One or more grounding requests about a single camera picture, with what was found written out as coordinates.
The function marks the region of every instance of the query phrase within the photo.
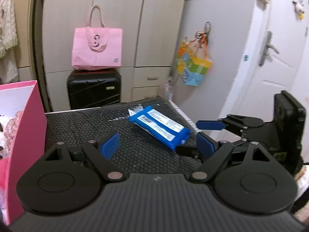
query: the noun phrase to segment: white door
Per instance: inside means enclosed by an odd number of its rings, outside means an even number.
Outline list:
[[[85,27],[92,0],[44,0],[42,39],[45,73],[72,70],[75,28]]]
[[[271,44],[280,54],[268,49],[270,56],[262,67],[257,66],[239,115],[272,121],[274,94],[291,89],[302,59],[309,19],[307,0],[303,20],[296,17],[292,1],[272,0],[268,30],[273,34]]]
[[[93,4],[101,7],[106,27],[123,29],[122,67],[134,66],[143,0],[94,0]],[[100,21],[96,10],[92,18],[93,22]]]
[[[136,66],[171,66],[184,0],[144,0]]]

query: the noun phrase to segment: black suitcase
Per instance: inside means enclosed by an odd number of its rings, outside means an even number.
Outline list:
[[[67,81],[71,110],[120,102],[121,76],[115,69],[73,71]]]

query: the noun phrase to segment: metal screw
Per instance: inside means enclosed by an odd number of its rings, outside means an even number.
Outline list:
[[[119,180],[123,177],[123,174],[117,171],[114,172],[110,172],[107,175],[108,178],[110,178],[111,180]]]
[[[207,174],[205,172],[197,171],[192,173],[192,177],[197,180],[204,180],[207,178]]]

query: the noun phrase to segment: pink box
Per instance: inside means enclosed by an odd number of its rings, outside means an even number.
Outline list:
[[[0,85],[0,114],[14,116],[21,110],[23,113],[11,146],[11,156],[0,160],[0,170],[6,169],[1,177],[5,177],[7,213],[4,220],[7,225],[24,212],[16,195],[19,178],[44,154],[47,121],[37,81]]]

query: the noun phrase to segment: cabinet handle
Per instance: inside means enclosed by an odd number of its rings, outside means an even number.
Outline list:
[[[158,80],[158,77],[154,77],[154,78],[147,77],[147,80],[148,81]]]

